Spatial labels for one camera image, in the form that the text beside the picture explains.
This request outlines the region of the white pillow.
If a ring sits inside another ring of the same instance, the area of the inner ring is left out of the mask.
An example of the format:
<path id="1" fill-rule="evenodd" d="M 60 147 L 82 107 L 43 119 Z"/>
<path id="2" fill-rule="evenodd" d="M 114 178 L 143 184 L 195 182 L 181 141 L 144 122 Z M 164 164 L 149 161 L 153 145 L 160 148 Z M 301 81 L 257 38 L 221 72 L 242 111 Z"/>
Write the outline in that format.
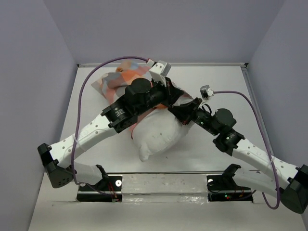
<path id="1" fill-rule="evenodd" d="M 139 116 L 129 130 L 139 159 L 145 162 L 150 156 L 162 154 L 173 147 L 192 126 L 192 122 L 183 125 L 166 106 L 159 104 Z"/>

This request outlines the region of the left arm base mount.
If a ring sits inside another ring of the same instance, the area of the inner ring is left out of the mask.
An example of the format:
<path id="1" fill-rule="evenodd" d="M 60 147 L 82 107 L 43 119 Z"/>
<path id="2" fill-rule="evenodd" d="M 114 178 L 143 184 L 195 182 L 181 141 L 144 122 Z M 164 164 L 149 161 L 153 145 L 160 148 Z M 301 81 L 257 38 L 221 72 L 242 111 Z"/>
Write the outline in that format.
<path id="1" fill-rule="evenodd" d="M 96 165 L 101 172 L 102 179 L 95 185 L 85 184 L 79 186 L 76 200 L 79 202 L 122 202 L 123 176 L 108 174 L 100 165 Z"/>

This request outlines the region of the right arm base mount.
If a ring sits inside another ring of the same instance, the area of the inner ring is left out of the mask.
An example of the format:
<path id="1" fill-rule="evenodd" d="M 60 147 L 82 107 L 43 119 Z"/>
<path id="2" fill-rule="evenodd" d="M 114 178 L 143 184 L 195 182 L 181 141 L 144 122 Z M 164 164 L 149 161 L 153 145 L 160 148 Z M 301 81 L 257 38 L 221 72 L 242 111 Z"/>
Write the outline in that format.
<path id="1" fill-rule="evenodd" d="M 220 175 L 207 176 L 207 199 L 209 202 L 249 201 L 253 202 L 253 193 L 248 187 L 238 186 L 233 177 L 241 167 L 231 164 Z"/>

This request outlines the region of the orange blue checked pillowcase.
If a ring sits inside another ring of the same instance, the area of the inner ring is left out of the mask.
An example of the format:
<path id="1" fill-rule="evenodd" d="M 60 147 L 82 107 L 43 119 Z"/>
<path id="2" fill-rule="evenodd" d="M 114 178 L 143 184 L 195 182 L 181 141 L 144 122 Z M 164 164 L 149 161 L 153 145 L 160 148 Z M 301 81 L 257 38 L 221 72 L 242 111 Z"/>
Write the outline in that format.
<path id="1" fill-rule="evenodd" d="M 141 66 L 132 60 L 124 60 L 115 72 L 105 73 L 98 80 L 94 81 L 91 86 L 97 90 L 108 101 L 109 104 L 112 104 L 119 97 L 124 95 L 125 88 L 135 79 L 147 79 L 151 83 L 151 87 L 153 87 L 153 83 L 151 82 L 152 77 L 149 73 L 149 70 L 150 67 L 147 65 Z M 181 105 L 192 100 L 192 96 L 190 96 L 188 93 L 183 93 L 174 105 Z M 133 133 L 135 127 L 138 127 L 138 124 L 141 123 L 141 121 L 146 116 L 151 114 L 152 111 L 160 112 L 164 109 L 166 109 L 166 107 L 162 104 L 159 104 L 155 108 L 139 116 L 138 122 L 129 128 L 131 134 Z"/>

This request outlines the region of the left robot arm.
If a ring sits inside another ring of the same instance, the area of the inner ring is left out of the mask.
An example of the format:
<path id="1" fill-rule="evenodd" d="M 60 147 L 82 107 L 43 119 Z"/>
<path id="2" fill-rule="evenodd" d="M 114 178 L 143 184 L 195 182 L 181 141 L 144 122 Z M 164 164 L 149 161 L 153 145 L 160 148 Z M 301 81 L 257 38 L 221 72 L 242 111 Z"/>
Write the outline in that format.
<path id="1" fill-rule="evenodd" d="M 78 134 L 57 143 L 38 147 L 47 176 L 53 188 L 60 188 L 76 180 L 101 190 L 108 184 L 108 175 L 100 165 L 88 166 L 75 158 L 99 142 L 114 136 L 133 124 L 138 117 L 159 104 L 172 106 L 183 91 L 168 78 L 166 84 L 138 78 L 125 88 L 125 93 L 105 108 Z"/>

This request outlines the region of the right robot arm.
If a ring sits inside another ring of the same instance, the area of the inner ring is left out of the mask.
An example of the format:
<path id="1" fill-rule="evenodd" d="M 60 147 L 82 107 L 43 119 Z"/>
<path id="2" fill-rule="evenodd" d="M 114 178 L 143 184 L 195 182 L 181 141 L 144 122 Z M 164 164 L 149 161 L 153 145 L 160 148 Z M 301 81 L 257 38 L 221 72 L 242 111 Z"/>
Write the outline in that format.
<path id="1" fill-rule="evenodd" d="M 223 153 L 240 159 L 259 170 L 244 172 L 240 167 L 221 177 L 222 185 L 232 189 L 240 183 L 263 193 L 275 196 L 291 211 L 303 214 L 308 206 L 308 166 L 298 167 L 269 155 L 255 146 L 233 126 L 236 124 L 231 111 L 219 108 L 213 115 L 201 106 L 196 98 L 168 110 L 184 125 L 194 122 L 215 136 L 213 143 Z"/>

